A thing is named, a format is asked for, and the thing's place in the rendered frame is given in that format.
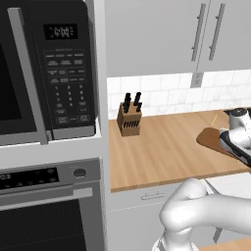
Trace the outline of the brown wooden cutting board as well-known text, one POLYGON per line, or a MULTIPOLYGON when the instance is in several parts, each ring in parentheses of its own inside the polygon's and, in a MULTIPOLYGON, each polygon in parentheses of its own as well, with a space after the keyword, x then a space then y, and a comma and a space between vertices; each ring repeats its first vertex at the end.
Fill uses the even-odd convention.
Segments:
POLYGON ((219 131, 212 127, 204 128, 196 138, 196 141, 207 148, 238 159, 251 168, 251 153, 248 154, 230 141, 227 129, 219 131))

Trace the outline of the wooden knife block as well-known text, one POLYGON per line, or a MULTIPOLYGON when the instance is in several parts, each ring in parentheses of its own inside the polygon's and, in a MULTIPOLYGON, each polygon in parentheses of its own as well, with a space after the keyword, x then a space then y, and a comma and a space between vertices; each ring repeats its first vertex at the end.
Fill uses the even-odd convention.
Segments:
POLYGON ((120 104, 117 123, 122 136, 134 136, 140 133, 142 113, 136 109, 137 107, 130 103, 128 111, 125 112, 123 104, 120 104))

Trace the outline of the white tall appliance cabinet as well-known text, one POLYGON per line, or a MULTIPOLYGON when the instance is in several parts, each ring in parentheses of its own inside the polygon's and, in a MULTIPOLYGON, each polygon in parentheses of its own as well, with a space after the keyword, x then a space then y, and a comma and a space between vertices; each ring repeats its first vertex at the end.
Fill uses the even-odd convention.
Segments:
POLYGON ((91 64, 96 132, 92 136, 0 146, 0 170, 87 159, 100 160, 100 188, 105 251, 108 251, 107 203, 110 194, 104 0, 83 0, 91 36, 91 64))

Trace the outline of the white drawer front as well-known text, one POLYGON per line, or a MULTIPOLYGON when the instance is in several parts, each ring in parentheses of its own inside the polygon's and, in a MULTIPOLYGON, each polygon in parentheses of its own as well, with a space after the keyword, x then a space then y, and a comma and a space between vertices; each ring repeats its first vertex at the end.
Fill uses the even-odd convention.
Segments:
POLYGON ((175 192, 175 190, 179 186, 180 182, 115 192, 112 194, 111 209, 113 211, 118 211, 122 209, 131 209, 143 205, 151 205, 151 204, 166 202, 167 199, 175 192), (145 193, 155 194, 157 192, 165 193, 165 197, 152 200, 141 200, 141 196, 143 196, 145 193))

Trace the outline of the black microwave oven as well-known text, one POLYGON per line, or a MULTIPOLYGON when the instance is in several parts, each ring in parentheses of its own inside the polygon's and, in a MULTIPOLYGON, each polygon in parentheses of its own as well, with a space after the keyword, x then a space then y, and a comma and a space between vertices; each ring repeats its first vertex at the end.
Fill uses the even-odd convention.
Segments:
POLYGON ((84 1, 0 0, 0 146, 39 142, 9 8, 23 13, 48 142, 94 135, 91 36, 84 1))

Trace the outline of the grey upper cupboard door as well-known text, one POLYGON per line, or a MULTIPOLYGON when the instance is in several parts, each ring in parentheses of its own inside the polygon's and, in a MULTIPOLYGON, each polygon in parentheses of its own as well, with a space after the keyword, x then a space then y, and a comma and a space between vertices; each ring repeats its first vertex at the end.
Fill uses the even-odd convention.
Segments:
POLYGON ((251 0, 211 0, 201 46, 198 72, 251 69, 251 0), (213 61, 209 60, 221 3, 225 12, 213 61))
POLYGON ((107 76, 194 73, 192 47, 201 3, 210 0, 105 0, 107 76))

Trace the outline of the white lower cupboard door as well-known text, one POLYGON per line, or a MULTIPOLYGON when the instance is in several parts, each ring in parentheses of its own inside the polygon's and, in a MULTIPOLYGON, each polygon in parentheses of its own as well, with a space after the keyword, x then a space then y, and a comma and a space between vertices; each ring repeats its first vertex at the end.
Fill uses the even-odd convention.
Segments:
POLYGON ((152 251, 164 232, 159 219, 162 206, 155 203, 114 210, 109 223, 109 251, 152 251))

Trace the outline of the steel built-in oven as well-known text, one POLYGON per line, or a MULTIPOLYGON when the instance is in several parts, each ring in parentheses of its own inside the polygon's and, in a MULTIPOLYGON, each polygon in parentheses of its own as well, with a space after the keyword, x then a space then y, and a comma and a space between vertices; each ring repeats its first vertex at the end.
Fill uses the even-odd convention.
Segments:
POLYGON ((100 160, 0 170, 0 195, 72 186, 91 197, 0 211, 0 251, 105 251, 100 160), (76 178, 74 170, 86 169, 76 178))

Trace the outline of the grey wall socket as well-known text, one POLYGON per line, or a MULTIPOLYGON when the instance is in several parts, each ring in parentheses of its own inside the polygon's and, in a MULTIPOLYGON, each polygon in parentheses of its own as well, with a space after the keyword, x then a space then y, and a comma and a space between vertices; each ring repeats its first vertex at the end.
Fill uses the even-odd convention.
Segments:
POLYGON ((191 88, 197 88, 202 85, 203 73, 193 73, 191 79, 191 88))

